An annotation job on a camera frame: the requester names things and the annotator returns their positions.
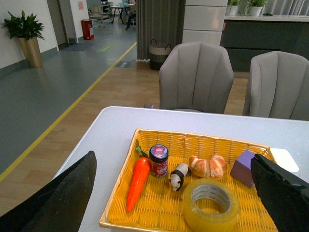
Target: gray curtain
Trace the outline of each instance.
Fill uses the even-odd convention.
[[[265,10],[273,15],[309,15],[309,0],[267,0]]]
[[[171,44],[183,41],[185,0],[138,0],[137,59],[149,59],[151,39]]]

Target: croissant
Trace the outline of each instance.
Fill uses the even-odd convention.
[[[214,155],[208,160],[191,156],[189,163],[190,169],[194,175],[215,180],[220,180],[227,169],[227,163],[224,158],[219,155]]]

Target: jar lid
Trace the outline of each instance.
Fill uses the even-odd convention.
[[[156,144],[150,148],[149,158],[153,162],[164,162],[169,158],[168,148],[162,144]]]

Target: gold planter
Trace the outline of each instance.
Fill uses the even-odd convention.
[[[42,56],[38,44],[38,38],[34,37],[30,40],[18,38],[18,42],[23,50],[24,56],[30,68],[38,68],[43,65]]]

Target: purple block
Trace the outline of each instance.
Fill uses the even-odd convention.
[[[232,177],[236,178],[250,189],[254,185],[251,174],[251,160],[253,157],[253,152],[245,150],[235,161],[230,173]]]

